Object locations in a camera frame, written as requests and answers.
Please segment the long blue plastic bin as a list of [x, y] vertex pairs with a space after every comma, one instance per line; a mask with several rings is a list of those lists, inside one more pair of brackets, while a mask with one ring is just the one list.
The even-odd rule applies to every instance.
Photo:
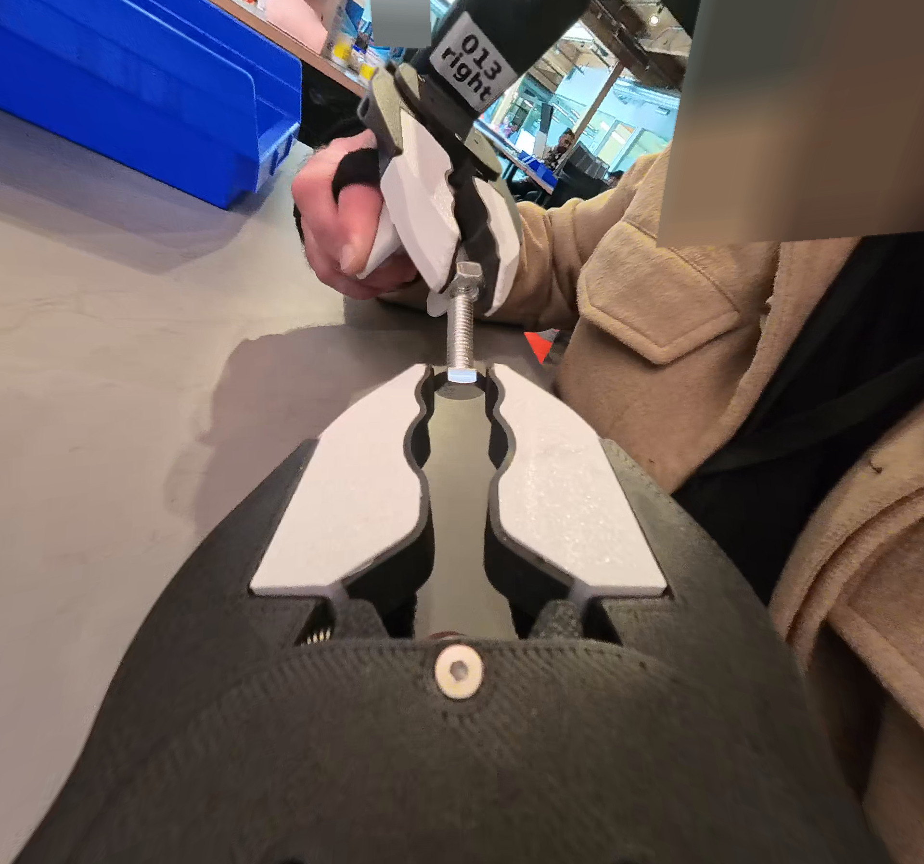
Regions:
[[227, 209], [297, 140], [301, 61], [209, 0], [1, 0], [1, 107]]

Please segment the white wipes canister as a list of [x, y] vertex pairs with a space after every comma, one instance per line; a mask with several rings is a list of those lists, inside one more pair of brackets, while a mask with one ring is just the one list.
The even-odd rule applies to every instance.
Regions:
[[326, 57], [343, 68], [350, 68], [351, 53], [365, 13], [364, 0], [336, 0], [325, 44]]

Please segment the pink mannequin head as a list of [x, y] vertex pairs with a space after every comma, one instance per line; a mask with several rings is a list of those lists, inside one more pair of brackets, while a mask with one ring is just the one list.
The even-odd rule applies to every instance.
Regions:
[[336, 0], [258, 0], [263, 17], [318, 54], [325, 50]]

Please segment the steel hex bolt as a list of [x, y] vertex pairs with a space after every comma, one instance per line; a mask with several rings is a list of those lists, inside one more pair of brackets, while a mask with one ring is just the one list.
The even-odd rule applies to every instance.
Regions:
[[475, 366], [475, 302], [482, 286], [482, 270], [477, 262], [460, 260], [456, 275], [446, 291], [446, 379], [453, 385], [475, 385], [479, 378]]

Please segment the wooden work table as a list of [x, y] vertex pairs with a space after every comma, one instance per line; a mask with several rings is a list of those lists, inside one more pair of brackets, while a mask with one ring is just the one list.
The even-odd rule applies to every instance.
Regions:
[[298, 40], [283, 32], [277, 26], [266, 21], [254, 5], [242, 3], [239, 0], [208, 0], [210, 3], [231, 15], [237, 21], [250, 27], [262, 37], [270, 39], [280, 48], [296, 56], [316, 73], [322, 74], [329, 80], [348, 90], [353, 95], [362, 96], [367, 86], [355, 73], [340, 67], [330, 59], [317, 52], [307, 49]]

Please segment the person's right hand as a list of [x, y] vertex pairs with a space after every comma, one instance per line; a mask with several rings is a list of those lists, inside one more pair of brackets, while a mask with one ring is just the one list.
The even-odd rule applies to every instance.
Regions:
[[377, 186], [357, 184], [333, 196], [335, 171], [347, 154], [373, 149], [373, 131], [333, 140], [308, 156], [291, 192], [298, 210], [301, 240], [318, 280], [354, 300], [385, 301], [422, 308], [429, 293], [412, 260], [396, 253], [368, 276], [366, 268], [376, 237], [383, 198]]

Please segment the person's black inner garment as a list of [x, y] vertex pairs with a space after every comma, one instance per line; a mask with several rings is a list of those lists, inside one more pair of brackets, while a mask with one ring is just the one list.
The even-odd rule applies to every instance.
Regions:
[[922, 396], [923, 234], [864, 238], [744, 424], [674, 498], [768, 605], [820, 503]]

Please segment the person's beige coat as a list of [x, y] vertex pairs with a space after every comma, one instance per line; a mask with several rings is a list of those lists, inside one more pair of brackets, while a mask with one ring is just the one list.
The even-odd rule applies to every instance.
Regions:
[[[755, 407], [863, 237], [657, 246], [668, 154], [594, 212], [562, 396], [674, 495]], [[922, 862], [922, 402], [798, 536], [767, 605], [895, 862]]]

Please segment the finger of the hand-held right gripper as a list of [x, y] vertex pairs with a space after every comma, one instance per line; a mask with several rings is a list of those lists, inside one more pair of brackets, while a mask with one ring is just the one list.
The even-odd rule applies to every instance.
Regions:
[[452, 160], [412, 115], [400, 120], [402, 150], [382, 173], [384, 205], [379, 219], [379, 263], [402, 247], [435, 293], [448, 285], [460, 230], [448, 183]]
[[472, 180], [475, 234], [469, 257], [481, 265], [483, 287], [478, 308], [483, 317], [495, 316], [510, 296], [523, 240], [518, 204], [503, 181]]

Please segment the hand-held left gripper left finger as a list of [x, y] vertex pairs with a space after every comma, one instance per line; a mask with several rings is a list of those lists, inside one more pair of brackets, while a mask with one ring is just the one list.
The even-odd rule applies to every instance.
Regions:
[[414, 636], [433, 573], [429, 483], [434, 371], [415, 364], [321, 433], [248, 584], [265, 599], [371, 604], [386, 631]]

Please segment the person's right forearm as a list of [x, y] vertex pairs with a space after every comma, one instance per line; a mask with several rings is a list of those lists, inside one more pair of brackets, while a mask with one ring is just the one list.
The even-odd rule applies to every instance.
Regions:
[[577, 280], [600, 239], [594, 212], [605, 200], [573, 199], [545, 209], [516, 204], [521, 244], [506, 301], [492, 319], [526, 332], [570, 329], [577, 322]]

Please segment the grey desk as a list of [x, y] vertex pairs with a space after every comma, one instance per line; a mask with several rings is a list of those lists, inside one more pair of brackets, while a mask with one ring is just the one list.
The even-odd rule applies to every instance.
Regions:
[[290, 182], [234, 211], [2, 114], [1, 855], [202, 539], [445, 321], [320, 283]]

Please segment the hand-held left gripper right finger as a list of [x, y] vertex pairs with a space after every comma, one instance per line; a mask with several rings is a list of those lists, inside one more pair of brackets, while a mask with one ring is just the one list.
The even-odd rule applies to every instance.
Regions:
[[510, 366], [484, 389], [494, 466], [483, 566], [518, 639], [564, 602], [577, 634], [602, 631], [603, 604], [669, 604], [669, 581], [597, 432]]

